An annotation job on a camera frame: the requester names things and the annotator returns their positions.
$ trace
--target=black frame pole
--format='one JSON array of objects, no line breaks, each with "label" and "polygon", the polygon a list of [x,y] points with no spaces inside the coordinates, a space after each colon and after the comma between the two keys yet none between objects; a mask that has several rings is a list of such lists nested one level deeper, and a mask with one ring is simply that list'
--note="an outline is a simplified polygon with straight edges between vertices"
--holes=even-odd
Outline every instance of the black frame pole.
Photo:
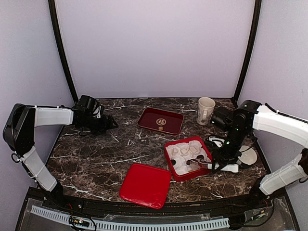
[{"label": "black frame pole", "polygon": [[245,77],[247,74],[247,70],[248,70],[248,66],[249,66],[249,62],[250,62],[250,58],[251,58],[251,54],[252,54],[252,50],[254,47],[256,34],[257,34],[257,27],[258,27],[260,12],[261,12],[261,3],[262,3],[262,0],[255,1],[254,15],[252,18],[246,54],[245,54],[241,74],[240,74],[240,77],[239,77],[239,80],[236,86],[236,90],[235,90],[234,96],[232,97],[232,101],[234,103],[237,103],[237,101],[239,100],[239,97],[240,97],[240,94],[243,88],[243,84],[245,81]]},{"label": "black frame pole", "polygon": [[50,10],[50,16],[51,16],[51,22],[52,22],[52,27],[53,27],[53,32],[54,32],[54,37],[56,39],[57,47],[58,47],[58,52],[60,55],[63,71],[65,74],[65,78],[69,87],[69,90],[71,92],[72,98],[74,102],[76,103],[78,101],[78,96],[76,92],[76,88],[73,83],[73,79],[71,76],[71,73],[69,71],[66,55],[64,52],[64,46],[62,43],[62,38],[61,38],[61,33],[60,33],[60,28],[59,28],[59,22],[58,22],[58,17],[57,17],[57,10],[56,10],[56,5],[54,0],[48,0],[49,3],[49,10]]}]

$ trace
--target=red plastic lid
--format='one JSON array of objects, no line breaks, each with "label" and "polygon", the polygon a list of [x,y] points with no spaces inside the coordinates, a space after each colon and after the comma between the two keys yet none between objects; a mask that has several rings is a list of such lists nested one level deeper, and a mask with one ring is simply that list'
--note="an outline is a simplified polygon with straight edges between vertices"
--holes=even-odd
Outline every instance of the red plastic lid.
[{"label": "red plastic lid", "polygon": [[130,166],[120,189],[126,201],[151,208],[163,207],[170,186],[171,172],[135,163]]}]

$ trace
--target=mug handle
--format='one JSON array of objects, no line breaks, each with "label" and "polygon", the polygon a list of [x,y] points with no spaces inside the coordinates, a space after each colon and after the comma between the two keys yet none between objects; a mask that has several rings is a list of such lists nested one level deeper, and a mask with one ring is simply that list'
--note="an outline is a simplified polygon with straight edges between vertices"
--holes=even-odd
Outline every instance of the mug handle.
[{"label": "mug handle", "polygon": [[204,110],[202,115],[202,121],[206,120],[206,116],[207,116],[207,110]]}]

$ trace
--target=ceramic mug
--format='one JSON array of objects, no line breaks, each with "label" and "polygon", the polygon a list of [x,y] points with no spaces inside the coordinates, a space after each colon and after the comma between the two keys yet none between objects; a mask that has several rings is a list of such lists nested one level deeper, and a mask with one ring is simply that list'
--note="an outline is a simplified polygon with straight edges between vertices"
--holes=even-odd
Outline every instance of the ceramic mug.
[{"label": "ceramic mug", "polygon": [[210,121],[214,111],[215,101],[208,97],[202,97],[198,101],[198,117],[197,123],[206,125]]}]

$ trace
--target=red square tray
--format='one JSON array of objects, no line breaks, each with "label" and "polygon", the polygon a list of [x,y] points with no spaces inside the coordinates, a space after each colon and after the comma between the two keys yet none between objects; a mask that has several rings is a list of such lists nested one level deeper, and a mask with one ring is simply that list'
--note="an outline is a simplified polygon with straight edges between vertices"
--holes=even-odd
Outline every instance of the red square tray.
[{"label": "red square tray", "polygon": [[138,125],[155,131],[177,135],[181,132],[184,116],[179,113],[163,111],[155,108],[146,108]]},{"label": "red square tray", "polygon": [[196,177],[199,177],[199,176],[203,176],[203,175],[206,175],[206,174],[209,174],[211,172],[210,169],[200,169],[200,170],[197,170],[197,171],[193,171],[193,172],[189,172],[187,174],[184,174],[184,175],[178,175],[171,163],[171,160],[170,160],[170,157],[169,157],[169,154],[167,152],[167,147],[170,146],[170,145],[175,145],[177,143],[188,143],[189,141],[199,141],[201,144],[202,144],[202,148],[205,150],[205,153],[207,154],[208,158],[212,161],[212,155],[211,153],[208,151],[208,149],[206,148],[203,140],[201,139],[200,136],[193,136],[193,137],[189,137],[189,138],[186,138],[186,139],[182,139],[182,140],[178,140],[178,141],[173,141],[173,142],[169,142],[169,143],[166,143],[165,144],[165,158],[168,162],[168,165],[170,167],[170,170],[172,172],[172,175],[173,175],[173,178],[175,181],[177,182],[182,182],[182,181],[185,181],[185,180],[190,180],[192,178],[196,178]]},{"label": "red square tray", "polygon": [[130,166],[120,189],[123,200],[151,208],[163,207],[170,186],[167,170],[135,163]]}]

